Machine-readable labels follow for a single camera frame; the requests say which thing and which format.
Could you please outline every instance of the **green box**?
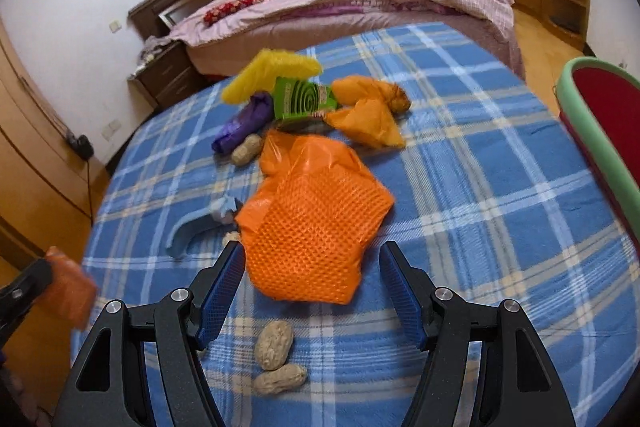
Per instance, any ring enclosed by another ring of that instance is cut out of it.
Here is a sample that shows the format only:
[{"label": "green box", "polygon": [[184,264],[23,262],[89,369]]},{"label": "green box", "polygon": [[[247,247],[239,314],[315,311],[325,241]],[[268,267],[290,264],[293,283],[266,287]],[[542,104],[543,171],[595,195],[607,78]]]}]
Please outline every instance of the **green box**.
[{"label": "green box", "polygon": [[328,112],[338,109],[331,87],[306,80],[279,77],[271,95],[279,124],[322,120]]}]

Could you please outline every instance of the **nightstand drawer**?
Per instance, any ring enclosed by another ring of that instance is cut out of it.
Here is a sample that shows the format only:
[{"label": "nightstand drawer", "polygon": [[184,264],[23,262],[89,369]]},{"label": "nightstand drawer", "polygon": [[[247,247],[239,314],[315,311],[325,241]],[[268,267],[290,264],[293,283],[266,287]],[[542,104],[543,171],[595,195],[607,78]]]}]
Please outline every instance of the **nightstand drawer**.
[{"label": "nightstand drawer", "polygon": [[185,98],[189,98],[192,94],[203,90],[207,87],[204,78],[193,68],[189,68],[166,86],[160,94],[156,96],[158,104],[162,109],[167,109]]},{"label": "nightstand drawer", "polygon": [[159,96],[182,71],[191,68],[191,61],[184,44],[177,42],[167,48],[142,73],[138,79],[151,96]]}]

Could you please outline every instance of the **blue gripper pad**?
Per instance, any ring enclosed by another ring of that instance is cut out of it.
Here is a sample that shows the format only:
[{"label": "blue gripper pad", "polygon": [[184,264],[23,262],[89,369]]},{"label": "blue gripper pad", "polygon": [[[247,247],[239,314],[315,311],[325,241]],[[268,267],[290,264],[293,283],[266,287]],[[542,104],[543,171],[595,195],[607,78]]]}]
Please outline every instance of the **blue gripper pad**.
[{"label": "blue gripper pad", "polygon": [[220,334],[244,274],[244,248],[235,241],[230,242],[228,247],[232,244],[235,244],[234,251],[225,261],[220,275],[202,303],[200,328],[194,337],[199,350],[206,349]]},{"label": "blue gripper pad", "polygon": [[394,304],[404,334],[424,350],[428,336],[422,326],[422,310],[398,262],[385,245],[380,248],[380,275]]}]

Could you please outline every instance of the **orange mesh bag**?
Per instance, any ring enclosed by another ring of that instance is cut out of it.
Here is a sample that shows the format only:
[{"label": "orange mesh bag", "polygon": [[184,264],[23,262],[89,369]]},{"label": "orange mesh bag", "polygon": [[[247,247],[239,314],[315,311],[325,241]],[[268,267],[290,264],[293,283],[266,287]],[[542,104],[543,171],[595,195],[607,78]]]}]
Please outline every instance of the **orange mesh bag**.
[{"label": "orange mesh bag", "polygon": [[345,144],[271,131],[267,176],[236,221],[254,285],[274,299],[347,304],[394,198]]}]

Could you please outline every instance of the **orange object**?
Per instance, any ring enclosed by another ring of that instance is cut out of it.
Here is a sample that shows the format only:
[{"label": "orange object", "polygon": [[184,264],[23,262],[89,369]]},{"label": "orange object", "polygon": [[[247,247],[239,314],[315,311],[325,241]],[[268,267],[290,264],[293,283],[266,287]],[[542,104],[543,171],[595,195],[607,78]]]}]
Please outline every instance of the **orange object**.
[{"label": "orange object", "polygon": [[56,247],[49,248],[45,259],[51,265],[53,282],[40,296],[38,304],[67,318],[78,330],[84,330],[94,307],[95,283]]},{"label": "orange object", "polygon": [[358,100],[382,100],[393,113],[406,112],[411,100],[398,84],[382,82],[368,76],[352,74],[331,84],[334,97],[340,105],[356,105]]},{"label": "orange object", "polygon": [[266,179],[236,216],[254,285],[274,299],[347,304],[394,198],[345,144],[269,131]]},{"label": "orange object", "polygon": [[405,146],[398,124],[382,100],[358,100],[355,107],[326,114],[324,121],[347,138],[373,149]]}]

